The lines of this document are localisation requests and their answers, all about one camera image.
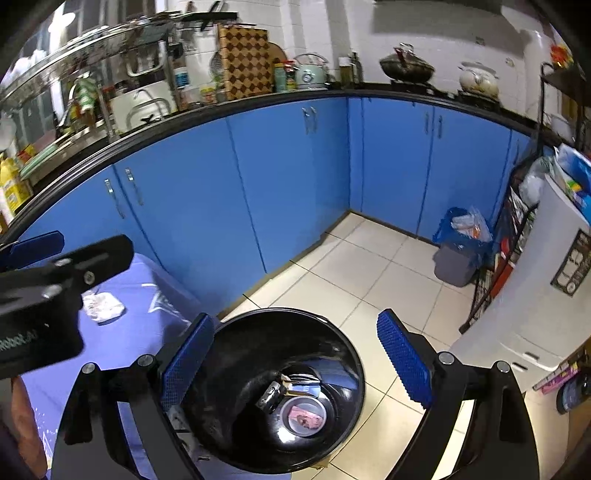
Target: floor tile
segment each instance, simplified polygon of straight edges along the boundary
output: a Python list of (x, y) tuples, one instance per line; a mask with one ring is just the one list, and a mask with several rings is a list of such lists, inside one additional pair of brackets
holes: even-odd
[(304, 274), (307, 273), (305, 268), (299, 265), (291, 264), (283, 272), (276, 277), (270, 279), (250, 298), (260, 308), (266, 309), (271, 303), (281, 297), (294, 283), (296, 283)]
[(464, 437), (465, 435), (463, 433), (456, 432), (455, 430), (452, 432), (443, 457), (433, 475), (433, 480), (439, 480), (452, 474), (457, 458), (460, 456)]
[(339, 470), (334, 465), (328, 465), (316, 476), (316, 480), (355, 480), (352, 476)]
[(402, 322), (422, 330), (439, 290), (439, 283), (392, 262), (364, 300), (380, 311), (392, 309)]
[(355, 434), (359, 431), (359, 429), (363, 426), (363, 424), (367, 421), (369, 416), (374, 412), (378, 404), (384, 398), (385, 393), (380, 392), (377, 388), (372, 387), (368, 383), (365, 384), (365, 399), (363, 401), (363, 408), (361, 409), (361, 414), (359, 415), (359, 420), (355, 424), (355, 428), (349, 434), (349, 437), (341, 443), (341, 445), (331, 454), (331, 457), (336, 457), (339, 452), (345, 448), (345, 445), (349, 443), (349, 441), (355, 436)]
[(378, 390), (387, 392), (396, 378), (396, 370), (378, 339), (378, 314), (377, 308), (361, 302), (340, 329), (351, 340), (361, 357), (365, 381)]
[(388, 390), (388, 396), (393, 398), (394, 400), (398, 400), (403, 405), (406, 405), (407, 407), (419, 412), (420, 414), (425, 413), (425, 409), (421, 406), (420, 403), (410, 399), (406, 389), (404, 388), (404, 385), (402, 384), (402, 381), (400, 380), (400, 377), (398, 377), (394, 381), (392, 387), (390, 387), (390, 390)]
[(304, 267), (306, 270), (312, 270), (312, 268), (340, 242), (342, 242), (340, 238), (337, 238), (333, 235), (326, 235), (319, 246), (308, 253), (305, 257), (300, 258), (295, 263), (301, 267)]
[(447, 345), (452, 345), (460, 338), (457, 329), (467, 320), (471, 306), (471, 299), (443, 286), (423, 332)]
[(242, 313), (250, 312), (251, 310), (258, 310), (258, 306), (245, 297), (244, 301), (238, 307), (228, 313), (222, 321), (227, 322), (228, 320), (233, 319)]
[(439, 353), (439, 352), (447, 352), (450, 349), (449, 345), (446, 345), (443, 342), (440, 342), (439, 340), (437, 340), (436, 338), (433, 338), (425, 333), (423, 333), (423, 336), (429, 340), (429, 343), (431, 344), (431, 346), (433, 347), (433, 349)]
[(438, 248), (430, 245), (426, 242), (421, 242), (414, 238), (409, 238), (400, 250), (394, 255), (394, 261), (397, 264), (403, 265), (415, 272), (425, 275), (432, 280), (441, 283), (434, 273), (435, 262), (433, 261), (433, 255), (437, 252)]
[(388, 260), (348, 242), (339, 243), (312, 272), (362, 299)]
[(556, 404), (551, 401), (537, 404), (526, 398), (525, 405), (534, 429), (540, 480), (549, 480), (564, 463), (569, 440), (569, 416), (560, 415)]
[(465, 400), (462, 402), (462, 408), (454, 426), (455, 430), (462, 433), (467, 432), (470, 419), (472, 418), (472, 410), (474, 410), (474, 400)]
[(388, 396), (332, 464), (357, 480), (384, 480), (413, 437), (422, 415)]
[(379, 223), (365, 220), (345, 240), (392, 260), (408, 237)]
[(473, 283), (469, 283), (465, 287), (456, 287), (454, 285), (450, 285), (449, 283), (443, 283), (446, 287), (455, 290), (456, 292), (461, 293), (465, 297), (468, 297), (470, 300), (474, 298), (474, 290), (476, 289), (476, 285)]
[(360, 300), (332, 283), (306, 272), (301, 280), (273, 302), (274, 307), (306, 310), (342, 325)]
[(293, 472), (291, 474), (291, 480), (312, 480), (315, 476), (317, 476), (322, 470), (317, 468), (304, 468), (303, 470), (298, 470), (297, 472)]
[(346, 238), (353, 232), (365, 219), (354, 213), (348, 214), (336, 227), (334, 227), (329, 233), (338, 238)]

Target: white wall tile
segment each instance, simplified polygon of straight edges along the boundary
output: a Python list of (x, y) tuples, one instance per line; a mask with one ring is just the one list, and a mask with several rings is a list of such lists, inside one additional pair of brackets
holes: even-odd
[(300, 6), (288, 4), (288, 9), (290, 11), (291, 24), (302, 25)]

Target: black countertop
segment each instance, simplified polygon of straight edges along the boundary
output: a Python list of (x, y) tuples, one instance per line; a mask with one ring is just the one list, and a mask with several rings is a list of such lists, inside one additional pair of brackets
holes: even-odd
[[(2, 243), (17, 240), (32, 223), (39, 218), (51, 205), (73, 190), (103, 168), (117, 163), (119, 160), (137, 152), (148, 145), (158, 142), (181, 131), (196, 127), (213, 120), (234, 115), (236, 113), (263, 108), (282, 103), (299, 102), (302, 100), (316, 100), (331, 97), (363, 97), (363, 98), (391, 98), (409, 102), (426, 103), (434, 106), (456, 110), (469, 115), (478, 116), (492, 122), (505, 125), (525, 135), (531, 135), (535, 122), (515, 112), (500, 109), (488, 111), (482, 108), (466, 105), (448, 98), (436, 98), (429, 95), (393, 92), (388, 84), (366, 84), (366, 88), (359, 90), (302, 90), (290, 93), (272, 93), (250, 97), (232, 102), (210, 105), (200, 109), (174, 115), (164, 121), (129, 134), (120, 140), (107, 145), (105, 148), (82, 159), (75, 166), (57, 176), (41, 192), (35, 195), (22, 211), (11, 222), (8, 231), (1, 236)], [(548, 143), (555, 144), (557, 140), (548, 138)]]

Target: blue tablecloth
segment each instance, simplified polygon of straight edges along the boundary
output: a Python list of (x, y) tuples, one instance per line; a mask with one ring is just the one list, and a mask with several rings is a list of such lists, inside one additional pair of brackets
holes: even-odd
[[(163, 343), (183, 333), (202, 311), (199, 301), (182, 285), (140, 254), (134, 256), (127, 271), (104, 282), (94, 293), (101, 291), (112, 293), (125, 306), (124, 314), (97, 324), (80, 311), (83, 352), (73, 359), (23, 375), (50, 468), (61, 415), (81, 367), (88, 362), (98, 364), (102, 370), (127, 367), (144, 353), (156, 354)], [(123, 406), (120, 412), (140, 474), (155, 479), (129, 406)], [(199, 469), (206, 480), (235, 475), (260, 478), (213, 458), (200, 462)], [(280, 476), (288, 480), (291, 475)]]

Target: blue gripper pad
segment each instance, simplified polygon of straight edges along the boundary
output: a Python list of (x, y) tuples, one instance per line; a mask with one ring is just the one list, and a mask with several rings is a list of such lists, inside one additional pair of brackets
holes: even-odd
[(378, 338), (411, 400), (424, 409), (431, 406), (431, 374), (408, 339), (408, 330), (386, 309), (378, 315)]
[(213, 343), (214, 332), (212, 318), (201, 314), (178, 340), (159, 351), (160, 403), (165, 412), (183, 400)]

